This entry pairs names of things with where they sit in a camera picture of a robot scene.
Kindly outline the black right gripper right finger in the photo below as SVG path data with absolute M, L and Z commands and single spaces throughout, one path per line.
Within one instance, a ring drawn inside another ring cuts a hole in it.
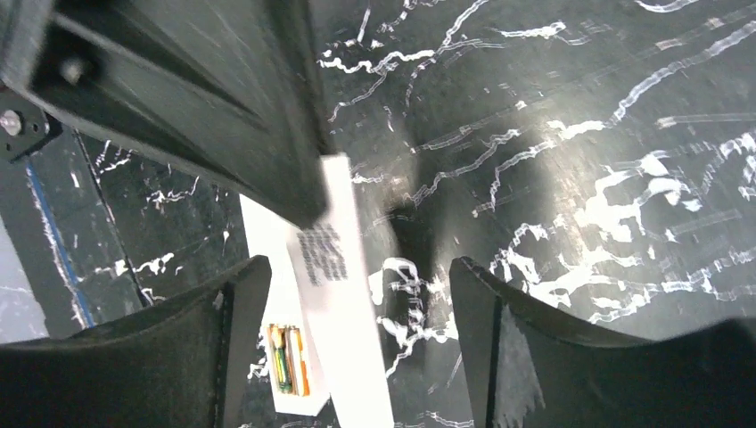
M 449 283 L 478 427 L 755 424 L 751 318 L 652 341 L 556 309 L 467 257 Z

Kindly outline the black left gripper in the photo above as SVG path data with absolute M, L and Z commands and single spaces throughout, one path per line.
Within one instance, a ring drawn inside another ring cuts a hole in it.
M 3 1 L 1 159 L 63 123 L 307 228 L 330 151 L 315 59 L 306 1 Z

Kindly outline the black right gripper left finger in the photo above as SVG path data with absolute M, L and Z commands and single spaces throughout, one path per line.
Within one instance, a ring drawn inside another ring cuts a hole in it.
M 3 345 L 2 426 L 240 426 L 271 278 L 257 256 L 71 337 Z

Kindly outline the orange green battery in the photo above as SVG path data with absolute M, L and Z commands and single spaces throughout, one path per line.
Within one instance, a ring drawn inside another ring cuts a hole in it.
M 294 387 L 286 354 L 285 332 L 278 325 L 270 325 L 268 331 L 278 390 L 284 394 L 293 393 Z

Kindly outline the long white rectangular block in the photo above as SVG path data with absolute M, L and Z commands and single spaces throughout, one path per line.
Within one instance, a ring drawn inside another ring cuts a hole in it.
M 258 356 L 250 364 L 248 380 L 265 386 L 265 395 L 272 399 L 277 413 L 317 416 L 330 395 L 307 330 L 295 275 L 296 267 L 287 248 L 296 235 L 297 228 L 246 196 L 240 197 L 240 204 L 248 252 L 251 256 L 266 257 L 272 272 L 259 332 Z M 307 365 L 308 396 L 284 394 L 278 390 L 270 349 L 270 325 L 278 325 L 283 329 L 300 329 Z

